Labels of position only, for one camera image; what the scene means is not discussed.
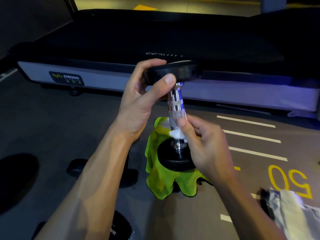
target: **concrete floor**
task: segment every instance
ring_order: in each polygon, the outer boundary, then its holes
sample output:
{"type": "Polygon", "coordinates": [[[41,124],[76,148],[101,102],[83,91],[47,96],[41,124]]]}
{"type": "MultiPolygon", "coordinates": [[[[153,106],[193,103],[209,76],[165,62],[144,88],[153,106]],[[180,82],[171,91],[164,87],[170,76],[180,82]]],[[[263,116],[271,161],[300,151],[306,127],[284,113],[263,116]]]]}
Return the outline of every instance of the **concrete floor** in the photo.
{"type": "MultiPolygon", "coordinates": [[[[0,215],[0,238],[29,240],[38,223],[51,216],[75,183],[65,173],[69,162],[90,157],[114,120],[121,98],[89,93],[71,97],[64,90],[43,89],[16,72],[0,83],[0,99],[0,158],[26,152],[36,155],[40,162],[32,189],[14,208],[0,215]]],[[[320,207],[320,122],[191,104],[186,104],[186,111],[229,131],[226,133],[229,146],[238,150],[231,151],[234,165],[240,168],[237,172],[250,193],[272,186],[270,165],[283,170],[291,190],[306,193],[305,188],[296,186],[288,177],[289,170],[296,169],[307,179],[297,173],[294,179],[299,184],[308,184],[313,198],[302,199],[320,207]]],[[[198,186],[194,198],[173,193],[162,201],[148,189],[144,156],[147,138],[154,120],[167,114],[166,102],[157,103],[140,141],[130,149],[129,167],[138,169],[139,180],[133,187],[119,190],[116,209],[130,222],[134,230],[132,239],[238,239],[232,223],[221,220],[221,215],[228,216],[228,212],[212,186],[205,183],[198,186]]],[[[272,173],[276,185],[283,189],[280,171],[273,169],[272,173]]]]}
{"type": "Polygon", "coordinates": [[[75,0],[83,9],[129,9],[138,5],[163,12],[186,12],[250,17],[260,14],[257,0],[75,0]]]}

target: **green towel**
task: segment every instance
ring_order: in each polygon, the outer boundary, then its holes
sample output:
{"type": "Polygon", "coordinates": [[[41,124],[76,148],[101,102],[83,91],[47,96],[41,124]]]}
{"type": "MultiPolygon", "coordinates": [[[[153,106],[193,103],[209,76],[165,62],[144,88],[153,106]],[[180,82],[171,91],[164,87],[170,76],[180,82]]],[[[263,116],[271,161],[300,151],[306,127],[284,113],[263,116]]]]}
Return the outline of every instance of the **green towel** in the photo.
{"type": "Polygon", "coordinates": [[[170,129],[161,126],[165,120],[167,120],[167,117],[159,117],[155,120],[155,129],[148,138],[145,156],[147,158],[146,172],[149,173],[149,176],[146,179],[146,184],[155,197],[160,200],[165,199],[172,193],[174,181],[178,183],[184,195],[193,197],[197,193],[197,179],[202,178],[207,182],[209,180],[198,169],[189,172],[175,172],[165,168],[159,162],[158,146],[170,138],[170,129]]]}

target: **treadmill foot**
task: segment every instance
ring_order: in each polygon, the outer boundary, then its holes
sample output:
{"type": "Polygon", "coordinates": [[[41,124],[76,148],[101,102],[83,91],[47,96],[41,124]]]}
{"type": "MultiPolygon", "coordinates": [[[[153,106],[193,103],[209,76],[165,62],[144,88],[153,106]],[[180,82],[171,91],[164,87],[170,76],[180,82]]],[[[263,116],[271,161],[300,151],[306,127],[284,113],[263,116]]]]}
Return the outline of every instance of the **treadmill foot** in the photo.
{"type": "Polygon", "coordinates": [[[72,97],[77,97],[77,96],[80,96],[82,94],[82,92],[74,89],[74,88],[71,88],[69,90],[69,94],[72,96],[72,97]]]}

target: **wall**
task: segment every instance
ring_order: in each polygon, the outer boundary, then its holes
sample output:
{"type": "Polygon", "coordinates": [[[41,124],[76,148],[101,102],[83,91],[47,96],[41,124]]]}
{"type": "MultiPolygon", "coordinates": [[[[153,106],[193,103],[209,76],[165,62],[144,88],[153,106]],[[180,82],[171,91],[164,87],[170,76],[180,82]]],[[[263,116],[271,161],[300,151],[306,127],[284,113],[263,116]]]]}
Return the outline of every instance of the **wall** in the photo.
{"type": "Polygon", "coordinates": [[[34,41],[71,20],[64,0],[0,0],[0,59],[15,44],[34,41]]]}

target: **right hand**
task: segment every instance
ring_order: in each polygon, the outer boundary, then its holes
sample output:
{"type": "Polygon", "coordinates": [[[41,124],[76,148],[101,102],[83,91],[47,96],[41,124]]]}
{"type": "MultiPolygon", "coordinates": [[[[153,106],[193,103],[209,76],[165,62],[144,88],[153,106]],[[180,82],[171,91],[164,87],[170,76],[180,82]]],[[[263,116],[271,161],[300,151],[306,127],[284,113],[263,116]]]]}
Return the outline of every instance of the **right hand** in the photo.
{"type": "Polygon", "coordinates": [[[188,140],[194,165],[214,186],[234,179],[233,161],[220,126],[191,115],[179,119],[178,125],[188,140]]]}

